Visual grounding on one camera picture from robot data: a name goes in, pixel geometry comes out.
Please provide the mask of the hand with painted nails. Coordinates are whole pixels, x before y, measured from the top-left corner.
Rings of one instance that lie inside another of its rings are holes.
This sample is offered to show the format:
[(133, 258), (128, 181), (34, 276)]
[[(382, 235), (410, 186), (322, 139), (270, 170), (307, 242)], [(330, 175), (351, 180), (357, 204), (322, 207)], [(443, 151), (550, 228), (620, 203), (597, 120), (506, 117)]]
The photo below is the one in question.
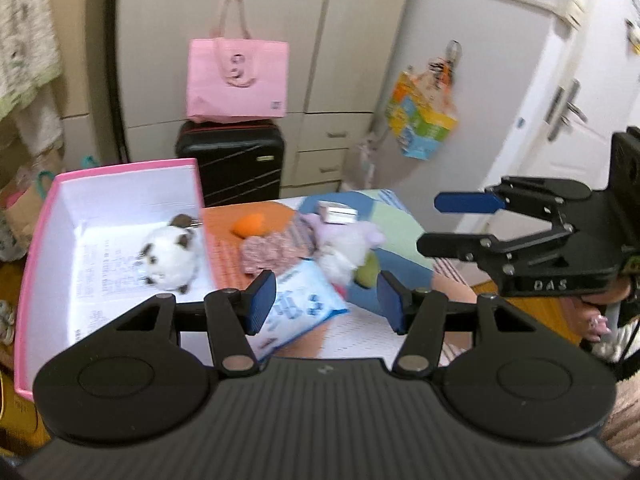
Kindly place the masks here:
[(608, 319), (600, 312), (600, 307), (619, 304), (631, 293), (629, 278), (619, 278), (605, 292), (572, 299), (574, 332), (590, 342), (599, 342), (611, 333)]

